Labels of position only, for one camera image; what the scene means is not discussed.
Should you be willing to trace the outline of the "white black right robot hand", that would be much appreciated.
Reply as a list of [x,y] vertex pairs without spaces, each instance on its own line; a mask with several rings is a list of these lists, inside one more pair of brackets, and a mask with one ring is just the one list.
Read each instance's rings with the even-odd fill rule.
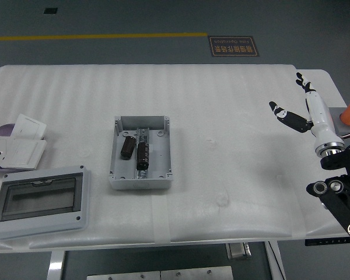
[[302,73],[298,72],[296,76],[296,83],[306,95],[305,102],[309,117],[301,117],[271,101],[269,106],[277,120],[300,133],[310,131],[316,138],[314,151],[320,158],[325,157],[328,153],[344,151],[344,141],[335,132],[334,122],[325,101],[317,93],[311,81],[306,79]]

